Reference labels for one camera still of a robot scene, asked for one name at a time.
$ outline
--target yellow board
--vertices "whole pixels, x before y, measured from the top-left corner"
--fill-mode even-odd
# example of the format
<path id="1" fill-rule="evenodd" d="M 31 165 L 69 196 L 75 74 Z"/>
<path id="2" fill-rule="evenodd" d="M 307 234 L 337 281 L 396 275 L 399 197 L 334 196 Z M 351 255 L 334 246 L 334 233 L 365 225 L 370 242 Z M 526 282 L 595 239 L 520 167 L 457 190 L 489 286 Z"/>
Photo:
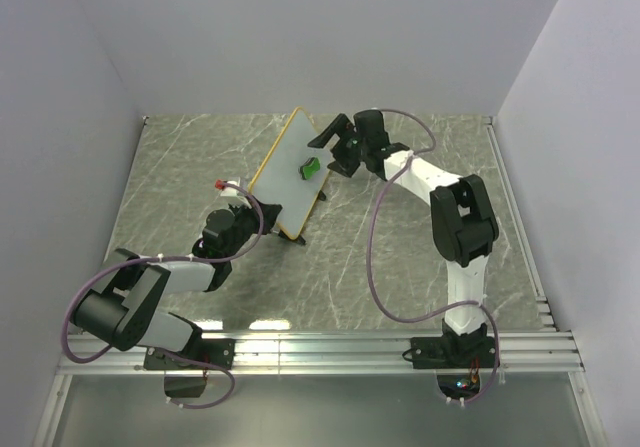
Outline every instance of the yellow board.
<path id="1" fill-rule="evenodd" d="M 298 119 L 297 123 L 300 124 L 298 126 L 299 130 L 296 132 L 292 132 L 290 135 L 296 137 L 296 142 L 298 138 L 301 138 L 302 141 L 296 143 L 296 146 L 299 145 L 299 148 L 296 148 L 296 152 L 291 152 L 293 157 L 292 162 L 295 162 L 294 158 L 296 157 L 296 155 L 298 157 L 298 162 L 300 162 L 299 160 L 301 158 L 300 156 L 307 156 L 307 155 L 315 156 L 320 159 L 321 170 L 324 172 L 322 171 L 318 172 L 317 175 L 320 175 L 320 177 L 318 179 L 314 179 L 313 183 L 309 183 L 309 182 L 305 183 L 306 181 L 302 180 L 301 178 L 298 178 L 298 180 L 296 180 L 295 176 L 292 176 L 291 169 L 296 168 L 296 164 L 292 163 L 290 166 L 287 165 L 286 166 L 287 168 L 282 169 L 281 171 L 284 179 L 283 182 L 290 182 L 291 184 L 295 184 L 292 186 L 292 188 L 296 192 L 301 192 L 299 195 L 291 195 L 290 192 L 276 192 L 276 190 L 282 188 L 282 186 L 279 185 L 281 184 L 280 182 L 273 183 L 274 189 L 267 188 L 265 190 L 265 188 L 263 187 L 260 190 L 260 192 L 257 192 L 257 191 L 254 192 L 256 185 L 259 183 L 259 181 L 262 180 L 262 175 L 265 172 L 265 169 L 267 169 L 267 166 L 270 165 L 270 161 L 272 161 L 274 154 L 277 152 L 278 146 L 281 144 L 282 140 L 285 138 L 285 135 L 289 131 L 290 126 L 293 124 L 294 119 L 297 119 L 296 116 L 298 115 L 304 115 L 306 117 L 306 120 L 308 120 L 309 124 L 311 125 L 312 129 L 308 129 L 308 127 L 304 125 L 304 123 L 301 123 L 300 119 Z M 313 124 L 313 121 L 311 120 L 311 117 L 309 116 L 309 114 L 307 114 L 307 112 L 302 107 L 297 107 L 293 111 L 293 113 L 289 116 L 287 123 L 285 124 L 282 131 L 276 138 L 275 142 L 273 143 L 273 146 L 271 146 L 271 149 L 267 153 L 267 156 L 262 161 L 262 164 L 258 168 L 258 171 L 256 172 L 256 174 L 253 176 L 253 179 L 249 183 L 249 189 L 248 189 L 249 192 L 251 194 L 255 193 L 256 197 L 258 198 L 258 200 L 260 200 L 260 202 L 263 202 L 265 204 L 282 205 L 283 209 L 281 214 L 278 216 L 278 221 L 276 222 L 276 225 L 290 239 L 296 239 L 300 235 L 302 228 L 304 227 L 304 224 L 306 223 L 307 219 L 309 218 L 309 215 L 311 214 L 311 210 L 313 209 L 313 205 L 317 199 L 317 196 L 320 190 L 322 189 L 322 186 L 324 185 L 327 177 L 329 176 L 330 171 L 327 169 L 327 165 L 331 160 L 333 160 L 331 158 L 331 154 L 329 153 L 329 151 L 326 149 L 311 149 L 306 145 L 317 134 L 318 134 L 318 131 L 315 125 Z M 294 223 L 296 226 L 299 225 L 299 228 L 295 229 L 297 230 L 297 232 L 292 231 L 294 229 L 291 228 L 291 225 L 289 225 L 289 228 L 287 228 L 286 225 L 283 225 L 283 222 L 286 223 L 286 220 L 285 221 L 281 220 L 282 217 L 286 218 L 293 210 L 296 210 L 295 212 L 296 219 Z M 304 210 L 306 210 L 306 214 L 304 215 L 302 223 L 300 224 L 300 219 L 302 215 L 301 213 Z"/>

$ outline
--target gray marble floor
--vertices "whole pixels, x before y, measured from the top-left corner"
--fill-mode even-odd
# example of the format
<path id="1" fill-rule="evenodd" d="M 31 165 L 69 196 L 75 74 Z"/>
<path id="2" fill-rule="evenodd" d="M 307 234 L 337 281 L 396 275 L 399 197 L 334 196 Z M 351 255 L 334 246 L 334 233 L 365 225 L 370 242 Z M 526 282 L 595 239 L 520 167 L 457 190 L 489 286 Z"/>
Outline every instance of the gray marble floor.
<path id="1" fill-rule="evenodd" d="M 149 119 L 132 167 L 110 248 L 147 255 L 186 254 L 207 214 L 224 208 L 216 179 L 250 178 L 287 115 L 158 116 Z M 314 117 L 324 128 L 334 115 Z M 485 180 L 501 229 L 487 275 L 486 301 L 502 329 L 538 329 L 533 288 L 509 212 L 486 128 L 479 116 L 424 116 L 439 141 L 427 160 Z M 428 137 L 412 121 L 387 115 L 392 141 L 418 148 Z M 163 307 L 210 326 L 257 325 L 294 330 L 406 329 L 386 319 L 370 298 L 365 244 L 382 182 L 363 167 L 351 179 L 331 174 L 328 202 L 317 203 L 305 247 L 264 237 L 233 263 L 213 293 L 168 295 Z M 393 312 L 416 316 L 447 299 L 444 261 L 431 239 L 428 206 L 400 187 L 379 215 L 374 268 L 381 298 Z M 413 325 L 439 328 L 439 320 Z"/>

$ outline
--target black bracket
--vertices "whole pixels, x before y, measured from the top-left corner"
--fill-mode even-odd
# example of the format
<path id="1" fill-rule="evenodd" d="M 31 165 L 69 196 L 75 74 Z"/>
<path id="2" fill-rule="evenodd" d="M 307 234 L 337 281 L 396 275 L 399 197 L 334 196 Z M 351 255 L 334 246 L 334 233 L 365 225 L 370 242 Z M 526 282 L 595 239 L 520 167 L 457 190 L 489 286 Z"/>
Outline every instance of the black bracket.
<path id="1" fill-rule="evenodd" d="M 384 159 L 401 150 L 409 150 L 399 142 L 392 144 L 384 128 L 384 117 L 379 110 L 364 110 L 353 116 L 354 123 L 345 114 L 339 114 L 324 131 L 307 144 L 314 149 L 324 148 L 329 140 L 338 136 L 331 148 L 334 161 L 330 170 L 345 177 L 352 177 L 360 163 L 383 180 Z"/>
<path id="2" fill-rule="evenodd" d="M 233 366 L 233 356 L 235 355 L 236 341 L 235 339 L 203 339 L 198 343 L 197 356 L 187 356 L 183 353 L 179 355 L 189 358 L 190 360 L 198 360 L 209 364 L 219 365 L 229 370 Z M 185 362 L 170 359 L 162 350 L 154 350 L 152 354 L 147 354 L 144 358 L 145 370 L 203 370 Z"/>
<path id="3" fill-rule="evenodd" d="M 176 377 L 164 376 L 164 395 L 180 399 L 197 399 L 204 393 L 207 387 L 207 376 L 201 377 Z"/>
<path id="4" fill-rule="evenodd" d="M 278 232 L 278 237 L 280 237 L 281 239 L 286 240 L 287 242 L 293 242 L 294 244 L 303 245 L 303 246 L 307 245 L 307 241 L 301 235 L 299 235 L 295 239 L 290 239 L 287 234 L 285 234 L 283 231 L 280 231 L 280 232 Z"/>
<path id="5" fill-rule="evenodd" d="M 495 339 L 487 335 L 487 324 L 470 334 L 457 335 L 443 321 L 441 337 L 412 337 L 411 348 L 402 358 L 423 369 L 491 368 L 495 362 Z"/>
<path id="6" fill-rule="evenodd" d="M 498 222 L 483 180 L 463 177 L 457 184 L 436 187 L 429 195 L 433 241 L 447 260 L 467 267 L 469 262 L 491 253 L 498 238 Z"/>
<path id="7" fill-rule="evenodd" d="M 253 234 L 266 235 L 273 229 L 276 219 L 282 210 L 279 204 L 263 204 L 258 202 L 264 216 L 264 227 L 260 230 L 257 212 L 247 206 L 214 210 L 207 216 L 207 223 L 202 237 L 193 245 L 191 252 L 206 259 L 221 259 L 237 254 Z M 206 292 L 217 290 L 229 277 L 231 262 L 212 264 L 213 279 Z"/>

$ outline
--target cable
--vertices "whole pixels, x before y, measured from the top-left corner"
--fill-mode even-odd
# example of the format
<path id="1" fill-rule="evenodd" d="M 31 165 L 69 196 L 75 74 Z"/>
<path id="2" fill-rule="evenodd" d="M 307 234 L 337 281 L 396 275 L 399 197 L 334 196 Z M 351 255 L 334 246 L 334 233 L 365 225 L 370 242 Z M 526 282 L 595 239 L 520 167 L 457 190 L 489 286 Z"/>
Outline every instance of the cable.
<path id="1" fill-rule="evenodd" d="M 462 307 L 462 306 L 465 306 L 465 305 L 474 305 L 474 306 L 480 308 L 484 312 L 484 314 L 487 317 L 487 319 L 489 319 L 489 323 L 491 324 L 491 330 L 493 331 L 493 336 L 495 338 L 495 349 L 496 349 L 496 352 L 495 352 L 495 357 L 494 357 L 494 362 L 493 362 L 493 370 L 491 371 L 491 376 L 489 377 L 489 380 L 487 381 L 485 386 L 480 390 L 480 392 L 478 392 L 478 394 L 475 395 L 474 397 L 472 397 L 471 399 L 468 399 L 467 401 L 465 401 L 465 403 L 468 404 L 470 402 L 474 402 L 474 401 L 478 400 L 480 397 L 482 397 L 485 394 L 485 392 L 489 389 L 489 387 L 491 387 L 491 385 L 495 381 L 496 374 L 497 374 L 497 371 L 498 371 L 498 367 L 500 365 L 500 340 L 498 338 L 498 326 L 496 325 L 496 322 L 495 322 L 494 318 L 489 313 L 487 308 L 483 304 L 481 304 L 480 302 L 476 302 L 474 300 L 464 300 L 464 301 L 461 301 L 461 302 L 454 302 L 453 304 L 446 305 L 446 306 L 441 307 L 439 309 L 436 309 L 436 310 L 434 310 L 432 312 L 429 312 L 428 314 L 424 314 L 424 315 L 421 315 L 421 316 L 418 316 L 418 317 L 413 317 L 413 318 L 410 318 L 410 319 L 405 319 L 405 318 L 398 317 L 397 315 L 393 314 L 392 312 L 390 312 L 384 306 L 384 304 L 382 303 L 382 300 L 380 300 L 380 296 L 378 295 L 375 283 L 373 281 L 373 262 L 372 262 L 372 257 L 373 257 L 373 233 L 374 233 L 374 230 L 375 230 L 376 220 L 378 218 L 378 213 L 380 212 L 380 206 L 382 204 L 382 199 L 384 199 L 384 196 L 387 195 L 387 192 L 389 191 L 389 189 L 391 188 L 393 183 L 396 180 L 398 180 L 400 178 L 400 176 L 402 176 L 402 174 L 404 174 L 406 171 L 409 170 L 409 168 L 411 167 L 411 163 L 413 162 L 413 160 L 415 158 L 417 158 L 418 155 L 424 154 L 424 153 L 427 153 L 427 152 L 432 152 L 433 150 L 435 150 L 435 148 L 437 146 L 436 137 L 433 134 L 433 132 L 431 131 L 431 129 L 427 126 L 427 124 L 425 124 L 422 120 L 420 120 L 415 115 L 410 114 L 410 113 L 405 112 L 405 111 L 402 111 L 402 110 L 397 110 L 397 109 L 375 109 L 375 110 L 379 110 L 380 112 L 389 112 L 389 113 L 404 115 L 405 117 L 409 117 L 410 119 L 416 121 L 427 132 L 427 134 L 431 138 L 431 145 L 429 147 L 424 148 L 424 149 L 416 150 L 413 153 L 413 155 L 411 155 L 409 157 L 409 159 L 407 160 L 407 162 L 404 165 L 404 167 L 402 167 L 389 180 L 387 180 L 387 182 L 385 183 L 384 187 L 382 188 L 382 190 L 380 191 L 380 193 L 378 194 L 378 197 L 376 199 L 376 203 L 375 203 L 375 206 L 373 208 L 373 213 L 371 215 L 371 224 L 369 225 L 369 235 L 367 237 L 367 255 L 366 255 L 367 282 L 369 284 L 369 290 L 371 291 L 371 297 L 373 298 L 373 301 L 375 302 L 375 304 L 378 307 L 378 309 L 380 309 L 380 311 L 384 315 L 386 315 L 391 320 L 394 320 L 396 322 L 400 322 L 402 324 L 414 324 L 416 322 L 423 322 L 425 320 L 432 319 L 433 317 L 436 317 L 436 316 L 438 316 L 440 314 L 444 314 L 445 312 L 447 312 L 447 311 L 449 311 L 451 309 L 455 309 L 456 307 Z"/>
<path id="2" fill-rule="evenodd" d="M 112 265 L 111 267 L 109 267 L 107 269 L 104 269 L 101 272 L 98 272 L 96 275 L 91 277 L 80 288 L 80 290 L 76 293 L 76 295 L 73 297 L 73 299 L 71 299 L 71 302 L 69 303 L 69 306 L 67 307 L 67 310 L 66 310 L 65 315 L 64 315 L 64 321 L 62 323 L 62 330 L 60 331 L 60 345 L 62 346 L 62 352 L 64 353 L 65 356 L 67 356 L 67 358 L 69 360 L 71 360 L 72 362 L 75 362 L 76 364 L 88 364 L 89 362 L 93 362 L 94 360 L 99 359 L 100 357 L 102 357 L 104 354 L 106 354 L 111 349 L 111 346 L 107 345 L 105 348 L 103 348 L 102 350 L 100 350 L 99 352 L 93 354 L 90 357 L 78 357 L 73 352 L 71 352 L 71 348 L 69 347 L 69 339 L 68 339 L 69 323 L 71 322 L 71 317 L 72 317 L 73 312 L 76 309 L 78 303 L 84 298 L 86 293 L 96 284 L 96 282 L 98 282 L 100 279 L 102 279 L 106 275 L 109 275 L 111 272 L 115 272 L 116 270 L 120 270 L 120 269 L 123 269 L 125 267 L 130 267 L 132 265 L 152 264 L 152 263 L 159 263 L 159 262 L 197 262 L 197 263 L 201 263 L 201 264 L 221 264 L 221 263 L 229 262 L 231 260 L 235 260 L 235 259 L 237 259 L 239 257 L 242 257 L 243 255 L 245 255 L 247 252 L 249 252 L 251 249 L 253 249 L 256 246 L 256 244 L 260 240 L 260 237 L 262 237 L 261 234 L 262 234 L 262 231 L 264 230 L 264 214 L 262 213 L 262 209 L 260 208 L 260 204 L 258 203 L 258 201 L 256 200 L 256 198 L 253 195 L 251 195 L 249 192 L 244 190 L 242 187 L 239 187 L 239 186 L 237 186 L 235 184 L 231 184 L 231 183 L 227 183 L 227 182 L 222 182 L 222 186 L 224 188 L 229 187 L 231 189 L 237 190 L 238 192 L 243 194 L 249 200 L 249 202 L 253 205 L 254 209 L 256 210 L 256 212 L 258 214 L 258 219 L 259 219 L 258 235 L 251 242 L 251 244 L 249 244 L 249 246 L 245 250 L 240 251 L 240 252 L 238 252 L 235 255 L 232 255 L 230 257 L 225 257 L 225 258 L 221 258 L 221 259 L 205 259 L 205 258 L 202 258 L 202 257 L 188 257 L 188 256 L 169 256 L 169 257 L 165 257 L 165 256 L 162 256 L 162 255 L 159 255 L 157 257 L 145 257 L 145 258 L 140 258 L 140 259 L 128 260 L 126 262 L 121 262 L 119 264 Z M 212 402 L 210 404 L 205 404 L 204 407 L 202 407 L 202 406 L 189 406 L 189 407 L 187 407 L 185 405 L 184 406 L 185 408 L 202 409 L 202 408 L 207 408 L 207 406 L 208 407 L 213 407 L 214 405 L 218 405 L 220 402 L 223 402 L 224 400 L 226 400 L 231 395 L 231 393 L 233 392 L 233 389 L 235 387 L 235 379 L 234 379 L 233 375 L 231 374 L 231 372 L 229 372 L 228 370 L 224 369 L 223 367 L 220 367 L 220 366 L 217 366 L 217 365 L 214 365 L 214 364 L 198 362 L 198 361 L 195 361 L 195 360 L 184 359 L 184 358 L 178 356 L 177 354 L 171 353 L 171 352 L 166 351 L 164 349 L 162 349 L 162 350 L 164 351 L 164 353 L 168 357 L 171 357 L 171 358 L 176 357 L 181 362 L 187 362 L 187 363 L 190 363 L 192 365 L 204 366 L 205 368 L 208 368 L 208 369 L 211 369 L 211 370 L 219 370 L 220 372 L 223 372 L 225 375 L 227 375 L 229 377 L 229 379 L 231 380 L 231 387 L 230 387 L 229 391 L 225 395 L 223 395 L 220 399 L 218 399 L 217 401 Z"/>

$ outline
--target white wall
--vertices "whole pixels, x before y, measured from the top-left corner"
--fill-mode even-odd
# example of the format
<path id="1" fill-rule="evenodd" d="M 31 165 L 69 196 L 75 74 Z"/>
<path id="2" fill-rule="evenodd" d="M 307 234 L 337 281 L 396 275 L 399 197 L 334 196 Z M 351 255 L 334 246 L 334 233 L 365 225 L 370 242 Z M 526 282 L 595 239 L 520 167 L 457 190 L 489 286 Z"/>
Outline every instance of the white wall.
<path id="1" fill-rule="evenodd" d="M 30 445 L 139 116 L 76 0 L 0 0 L 0 444 Z"/>
<path id="2" fill-rule="evenodd" d="M 612 445 L 638 445 L 640 0 L 559 0 L 498 115 L 545 291 Z"/>
<path id="3" fill-rule="evenodd" d="M 152 114 L 495 114 L 556 2 L 80 1 Z"/>

